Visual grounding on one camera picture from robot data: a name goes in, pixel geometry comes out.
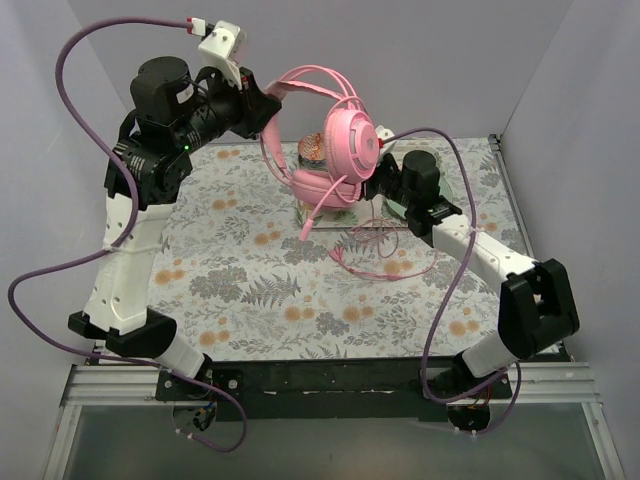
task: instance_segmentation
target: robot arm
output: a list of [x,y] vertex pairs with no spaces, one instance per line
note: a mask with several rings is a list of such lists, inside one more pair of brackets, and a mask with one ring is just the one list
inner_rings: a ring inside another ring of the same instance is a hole
[[[160,57],[143,64],[131,82],[135,110],[123,121],[113,151],[135,178],[140,211],[127,240],[100,260],[89,301],[69,317],[68,326],[86,338],[106,340],[120,356],[152,358],[201,379],[207,357],[177,333],[173,319],[147,307],[153,261],[180,184],[191,173],[189,154],[229,130],[257,138],[281,104],[260,91],[250,70],[237,65],[244,32],[228,22],[190,21],[190,33],[203,37],[198,49],[206,63],[196,78],[183,60]],[[110,248],[129,220],[132,201],[111,164],[105,187],[104,247]]]
[[[436,160],[427,152],[408,153],[402,171],[387,154],[366,182],[363,198],[380,193],[407,207],[405,215],[414,235],[462,261],[472,229],[462,211],[440,195],[439,179]],[[476,232],[468,268],[500,297],[498,328],[456,355],[452,370],[436,377],[436,386],[466,391],[578,330],[569,278],[556,260],[541,263]]]

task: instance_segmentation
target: floral tablecloth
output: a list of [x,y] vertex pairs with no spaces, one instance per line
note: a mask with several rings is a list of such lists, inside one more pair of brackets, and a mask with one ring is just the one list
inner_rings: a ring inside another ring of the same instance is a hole
[[[471,175],[479,221],[491,235],[524,252],[524,240],[486,139],[457,144]],[[454,202],[468,212],[450,148],[439,140],[400,142],[396,157],[435,148]],[[292,165],[296,145],[285,145]],[[313,231],[298,241],[295,200],[262,162],[255,144],[208,146],[192,155],[164,230],[151,277],[150,304],[170,315],[191,343],[214,360],[413,356],[422,353],[433,316],[458,263],[441,254],[427,274],[397,282],[349,274],[327,253],[340,242],[360,269],[417,272],[435,255],[410,232],[397,252],[379,257],[346,230]],[[433,343],[452,355],[495,328],[498,299],[466,274]]]

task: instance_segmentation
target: white wall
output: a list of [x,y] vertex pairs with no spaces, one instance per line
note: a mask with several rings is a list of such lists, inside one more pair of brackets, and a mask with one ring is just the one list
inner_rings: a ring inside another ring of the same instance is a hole
[[[106,157],[70,120],[57,99],[57,51],[80,28],[65,0],[1,0],[0,288],[29,269],[100,247],[104,229]],[[110,141],[124,115],[89,44],[72,53],[68,84],[87,119]],[[95,266],[19,288],[30,317],[68,344],[86,345],[66,329],[82,309]],[[38,478],[53,435],[70,365],[1,303],[0,478]]]
[[640,478],[640,3],[575,0],[504,136],[538,258],[569,269],[628,478]]
[[[260,85],[305,63],[350,78],[374,121],[395,131],[438,126],[456,136],[501,133],[571,0],[69,0],[83,25],[113,15],[203,17],[241,25],[243,63]],[[122,29],[92,39],[126,105],[145,60],[176,55],[195,73],[197,39]],[[322,128],[328,100],[287,99],[283,138]]]

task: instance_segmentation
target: black metal base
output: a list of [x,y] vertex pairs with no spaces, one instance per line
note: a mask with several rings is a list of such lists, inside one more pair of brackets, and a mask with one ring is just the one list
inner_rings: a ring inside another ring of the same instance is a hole
[[[434,358],[434,376],[451,368],[451,358]],[[242,403],[252,419],[417,418],[446,421],[447,409],[426,400],[419,377],[420,357],[214,363],[205,374]],[[440,397],[458,394],[436,391]],[[510,398],[510,385],[496,382],[492,398]],[[208,400],[206,392],[161,372],[156,400]],[[218,403],[217,421],[237,421],[229,402]]]

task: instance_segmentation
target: white cable connector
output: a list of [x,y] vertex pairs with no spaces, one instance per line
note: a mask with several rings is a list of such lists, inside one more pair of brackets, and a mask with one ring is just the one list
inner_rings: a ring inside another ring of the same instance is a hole
[[187,29],[187,33],[190,35],[197,35],[198,37],[204,37],[207,33],[207,22],[202,18],[189,17],[187,22],[191,23],[191,28]]

